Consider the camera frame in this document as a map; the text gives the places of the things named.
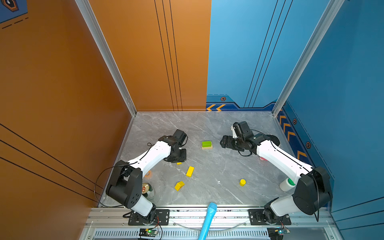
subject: orange wall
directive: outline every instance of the orange wall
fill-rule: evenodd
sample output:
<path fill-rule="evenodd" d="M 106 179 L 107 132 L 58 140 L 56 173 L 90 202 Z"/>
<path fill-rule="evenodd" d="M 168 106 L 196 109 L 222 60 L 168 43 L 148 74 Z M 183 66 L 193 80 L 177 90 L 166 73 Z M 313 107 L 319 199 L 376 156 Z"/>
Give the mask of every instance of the orange wall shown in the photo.
<path fill-rule="evenodd" d="M 27 4 L 0 24 L 0 124 L 84 177 L 0 125 L 2 239 L 77 239 L 131 116 L 76 3 Z"/>
<path fill-rule="evenodd" d="M 138 111 L 205 110 L 210 0 L 90 3 Z"/>

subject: yellow block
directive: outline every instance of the yellow block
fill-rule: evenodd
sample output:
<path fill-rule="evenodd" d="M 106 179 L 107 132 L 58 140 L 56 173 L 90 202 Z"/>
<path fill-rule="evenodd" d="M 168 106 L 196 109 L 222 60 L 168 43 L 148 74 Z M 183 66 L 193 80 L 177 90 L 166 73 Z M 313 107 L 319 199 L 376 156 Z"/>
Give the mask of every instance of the yellow block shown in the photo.
<path fill-rule="evenodd" d="M 184 186 L 184 185 L 185 185 L 185 184 L 183 183 L 183 181 L 178 182 L 178 183 L 176 184 L 176 186 L 175 186 L 176 191 L 179 191 L 180 188 L 181 188 L 182 186 Z"/>
<path fill-rule="evenodd" d="M 192 176 L 192 173 L 193 173 L 194 169 L 195 169 L 194 167 L 189 166 L 189 169 L 188 169 L 188 172 L 187 172 L 187 177 L 191 177 Z"/>
<path fill-rule="evenodd" d="M 240 180 L 240 186 L 243 187 L 246 183 L 247 183 L 247 182 L 245 181 L 245 179 Z"/>

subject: orange chevron arrow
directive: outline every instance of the orange chevron arrow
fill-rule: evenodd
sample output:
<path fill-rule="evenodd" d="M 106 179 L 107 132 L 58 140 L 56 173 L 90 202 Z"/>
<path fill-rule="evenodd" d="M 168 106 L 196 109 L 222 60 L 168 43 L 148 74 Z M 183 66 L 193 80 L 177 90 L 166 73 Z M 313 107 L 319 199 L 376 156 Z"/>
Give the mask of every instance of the orange chevron arrow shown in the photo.
<path fill-rule="evenodd" d="M 290 135 L 294 135 L 294 136 L 296 136 L 296 134 L 294 133 L 294 132 L 290 132 L 290 131 L 288 131 L 288 136 L 287 136 L 287 138 L 288 138 L 288 142 L 289 142 L 289 136 Z"/>
<path fill-rule="evenodd" d="M 216 110 L 217 110 L 217 111 L 221 111 L 220 108 L 222 108 L 222 107 L 224 107 L 224 106 L 225 106 L 225 104 L 223 104 L 223 105 L 221 105 L 220 107 L 216 108 Z"/>
<path fill-rule="evenodd" d="M 300 155 L 307 157 L 307 155 L 305 153 L 297 151 L 297 160 L 300 160 Z"/>
<path fill-rule="evenodd" d="M 215 106 L 215 105 L 216 105 L 216 104 L 212 104 L 211 106 L 209 106 L 209 107 L 207 108 L 207 110 L 208 110 L 208 111 L 212 111 L 212 110 L 211 110 L 211 107 L 213 107 L 213 106 Z"/>
<path fill-rule="evenodd" d="M 280 125 L 281 125 L 281 119 L 282 119 L 282 118 L 287 118 L 287 117 L 286 117 L 286 116 L 283 116 L 283 115 L 280 116 Z"/>
<path fill-rule="evenodd" d="M 285 133 L 285 127 L 290 127 L 291 125 L 289 125 L 288 123 L 284 123 L 283 126 L 284 126 L 283 132 Z"/>

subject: gray marble table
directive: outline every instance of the gray marble table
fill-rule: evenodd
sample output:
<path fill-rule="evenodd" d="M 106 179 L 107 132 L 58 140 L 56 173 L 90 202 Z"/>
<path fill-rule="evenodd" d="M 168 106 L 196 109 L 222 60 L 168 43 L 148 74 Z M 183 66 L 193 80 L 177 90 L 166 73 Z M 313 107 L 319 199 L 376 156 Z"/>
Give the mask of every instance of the gray marble table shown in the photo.
<path fill-rule="evenodd" d="M 223 149 L 223 135 L 232 135 L 234 122 L 246 121 L 250 128 L 279 138 L 280 147 L 292 154 L 284 134 L 270 112 L 139 112 L 123 149 L 121 160 L 128 161 L 145 152 L 147 143 L 154 144 L 163 135 L 172 135 L 178 128 L 188 135 L 187 160 L 181 164 L 161 161 L 152 168 L 153 176 L 143 182 L 155 190 L 151 201 L 157 206 L 170 204 L 252 204 L 264 206 L 285 193 L 279 184 L 286 175 L 257 155 L 240 156 L 237 151 Z M 202 150 L 202 141 L 212 141 L 213 149 Z M 192 177 L 185 174 L 194 167 Z M 239 185 L 245 179 L 244 187 Z M 183 181 L 185 186 L 177 192 L 175 185 Z M 104 204 L 116 201 L 106 197 Z"/>

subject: orange disc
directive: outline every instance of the orange disc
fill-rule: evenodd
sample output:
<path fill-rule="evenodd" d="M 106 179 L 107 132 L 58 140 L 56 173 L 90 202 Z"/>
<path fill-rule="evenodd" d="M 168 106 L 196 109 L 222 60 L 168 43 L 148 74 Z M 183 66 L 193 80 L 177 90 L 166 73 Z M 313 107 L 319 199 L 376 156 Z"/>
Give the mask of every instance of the orange disc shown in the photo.
<path fill-rule="evenodd" d="M 150 179 L 152 177 L 152 171 L 149 170 L 147 174 L 144 176 L 145 179 Z"/>

